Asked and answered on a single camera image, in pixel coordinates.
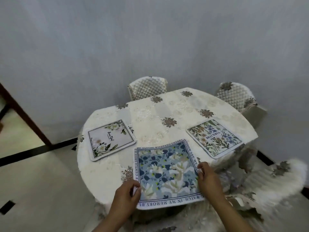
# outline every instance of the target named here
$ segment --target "brown wooden door frame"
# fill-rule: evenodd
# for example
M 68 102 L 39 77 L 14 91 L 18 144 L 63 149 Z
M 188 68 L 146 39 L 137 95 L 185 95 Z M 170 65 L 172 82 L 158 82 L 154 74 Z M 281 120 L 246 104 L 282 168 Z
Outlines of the brown wooden door frame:
M 12 109 L 27 123 L 27 125 L 38 135 L 38 137 L 47 145 L 52 146 L 52 143 L 47 139 L 44 133 L 38 128 L 38 126 L 32 121 L 32 119 L 24 112 L 20 105 L 10 95 L 10 93 L 0 83 L 0 95 L 4 98 L 6 103 L 10 105 Z

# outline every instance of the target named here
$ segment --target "cream floral tablecloth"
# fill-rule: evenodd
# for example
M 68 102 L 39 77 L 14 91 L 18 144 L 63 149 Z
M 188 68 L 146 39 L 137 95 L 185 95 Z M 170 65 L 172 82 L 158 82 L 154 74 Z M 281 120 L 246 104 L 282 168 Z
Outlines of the cream floral tablecloth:
M 102 204 L 110 205 L 115 190 L 132 177 L 133 150 L 136 147 L 165 145 L 187 139 L 200 161 L 223 167 L 235 158 L 235 151 L 212 159 L 187 133 L 186 129 L 210 117 L 219 118 L 239 135 L 245 144 L 257 138 L 251 124 L 228 103 L 205 92 L 184 88 L 94 111 L 86 121 L 78 140 L 78 167 L 88 189 Z M 90 161 L 86 129 L 97 128 L 119 119 L 124 120 L 135 135 L 136 144 L 96 162 Z

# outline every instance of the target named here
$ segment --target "hand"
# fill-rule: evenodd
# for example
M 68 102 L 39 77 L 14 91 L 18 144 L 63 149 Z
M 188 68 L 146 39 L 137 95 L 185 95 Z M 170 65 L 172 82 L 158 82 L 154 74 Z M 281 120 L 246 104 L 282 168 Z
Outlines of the hand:
M 198 172 L 197 180 L 201 193 L 212 205 L 218 201 L 226 201 L 220 179 L 208 163 L 201 162 L 198 164 L 197 168 L 202 170 Z
M 138 187 L 133 196 L 133 187 Z M 141 197 L 141 187 L 135 180 L 125 181 L 115 192 L 114 200 L 108 214 L 108 218 L 113 221 L 119 228 L 126 222 Z

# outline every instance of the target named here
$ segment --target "tiled floor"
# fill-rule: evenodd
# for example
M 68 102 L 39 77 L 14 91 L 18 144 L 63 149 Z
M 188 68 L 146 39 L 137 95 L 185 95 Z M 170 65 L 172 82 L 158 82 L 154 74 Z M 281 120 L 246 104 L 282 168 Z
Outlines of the tiled floor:
M 44 145 L 13 109 L 5 114 L 1 123 L 3 129 L 0 132 L 0 158 Z
M 16 203 L 0 214 L 0 231 L 91 232 L 102 208 L 83 183 L 74 145 L 0 167 L 0 207 Z M 264 163 L 254 158 L 254 170 Z M 302 195 L 292 207 L 279 209 L 279 220 L 268 231 L 307 231 L 309 200 Z

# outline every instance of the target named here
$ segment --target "white border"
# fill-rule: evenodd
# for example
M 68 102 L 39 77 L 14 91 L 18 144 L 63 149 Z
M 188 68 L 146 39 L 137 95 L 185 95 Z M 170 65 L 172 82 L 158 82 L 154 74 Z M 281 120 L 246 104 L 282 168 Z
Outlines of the white border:
M 181 139 L 178 140 L 176 142 L 172 142 L 163 146 L 159 146 L 159 147 L 138 147 L 135 148 L 133 153 L 133 179 L 140 182 L 139 181 L 139 172 L 138 172 L 138 156 L 137 156 L 137 149 L 159 149 L 159 148 L 164 148 L 164 147 L 168 147 L 171 145 L 174 145 L 176 143 L 179 142 L 184 142 L 189 156 L 190 156 L 190 160 L 193 163 L 193 166 L 195 168 L 195 170 L 197 171 L 197 166 L 198 166 L 198 160 L 196 159 L 196 157 L 194 156 L 194 154 L 192 153 L 188 141 L 186 139 Z M 178 205 L 183 205 L 183 204 L 188 204 L 188 203 L 194 203 L 194 202 L 198 202 L 198 201 L 202 201 L 204 200 L 203 195 L 199 192 L 199 193 L 194 193 L 191 195 L 187 195 L 187 196 L 181 196 L 181 197 L 174 197 L 174 198 L 168 198 L 168 199 L 152 199 L 152 200 L 140 200 L 137 204 L 137 209 L 140 210 L 149 210 L 149 209 L 156 209 L 156 208 L 165 208 L 165 207 L 173 207 L 173 206 L 178 206 Z
M 128 133 L 129 133 L 130 136 L 132 137 L 133 141 L 130 142 L 130 143 L 128 143 L 128 144 L 125 144 L 125 145 L 123 145 L 122 147 L 119 147 L 119 148 L 117 148 L 117 149 L 115 149 L 115 150 L 113 150 L 113 151 L 110 151 L 110 152 L 108 152 L 107 154 L 103 154 L 103 155 L 98 156 L 98 157 L 95 158 L 95 157 L 93 156 L 93 150 L 92 150 L 92 146 L 91 146 L 91 140 L 90 140 L 90 137 L 89 137 L 89 132 L 92 131 L 92 130 L 95 130 L 95 129 L 104 127 L 104 126 L 106 126 L 106 125 L 115 123 L 115 122 L 117 122 L 117 121 L 122 121 L 122 123 L 125 125 L 125 127 L 126 127 Z M 111 155 L 111 154 L 113 154 L 113 153 L 115 153 L 115 152 L 117 152 L 117 151 L 122 150 L 123 148 L 126 148 L 126 147 L 131 146 L 131 145 L 133 145 L 133 144 L 136 143 L 136 138 L 135 138 L 135 136 L 133 135 L 133 133 L 131 132 L 130 128 L 127 126 L 127 124 L 124 122 L 124 120 L 123 120 L 123 119 L 120 119 L 120 120 L 117 120 L 117 121 L 110 122 L 110 123 L 108 123 L 108 124 L 102 125 L 102 126 L 97 127 L 97 128 L 95 128 L 95 129 L 86 129 L 86 130 L 85 130 L 85 135 L 86 135 L 86 139 L 87 139 L 87 143 L 88 143 L 88 144 L 87 144 L 87 145 L 88 145 L 88 151 L 89 151 L 89 153 L 90 153 L 89 157 L 90 157 L 90 160 L 91 160 L 91 161 L 97 161 L 97 160 L 99 160 L 99 159 L 102 159 L 102 158 L 104 158 L 104 157 L 106 157 L 106 156 L 109 156 L 109 155 Z
M 195 127 L 195 126 L 197 126 L 197 125 L 203 124 L 203 123 L 205 123 L 205 122 L 207 122 L 207 121 L 210 121 L 210 120 L 215 120 L 215 121 L 216 121 L 217 123 L 219 123 L 221 126 L 223 126 L 224 128 L 226 128 L 230 133 L 232 133 L 234 136 L 236 136 L 239 140 L 241 140 L 241 142 L 238 143 L 237 145 L 235 145 L 235 146 L 233 146 L 233 147 L 231 147 L 231 148 L 225 150 L 224 152 L 221 152 L 220 154 L 218 154 L 218 155 L 216 155 L 216 156 L 213 156 L 213 155 L 206 149 L 206 147 L 204 147 L 203 144 L 200 143 L 200 142 L 196 139 L 196 137 L 193 136 L 193 134 L 191 134 L 190 131 L 188 130 L 188 129 L 192 128 L 192 127 Z M 188 133 L 188 134 L 189 134 L 189 135 L 190 135 L 190 136 L 191 136 L 203 149 L 204 149 L 204 151 L 206 151 L 207 154 L 208 154 L 211 158 L 213 158 L 213 159 L 218 159 L 218 158 L 220 158 L 220 157 L 222 157 L 222 156 L 225 156 L 226 154 L 232 152 L 233 150 L 235 150 L 237 147 L 239 147 L 240 145 L 242 145 L 242 144 L 244 143 L 244 141 L 242 141 L 242 138 L 240 138 L 239 135 L 235 135 L 233 132 L 231 132 L 231 131 L 228 129 L 227 125 L 226 125 L 224 122 L 223 122 L 223 124 L 222 124 L 222 120 L 219 119 L 219 118 L 216 118 L 216 117 L 212 117 L 212 118 L 210 118 L 210 119 L 207 119 L 206 121 L 199 122 L 199 123 L 197 123 L 196 125 L 191 126 L 190 128 L 186 128 L 186 132 L 187 132 L 187 133 Z

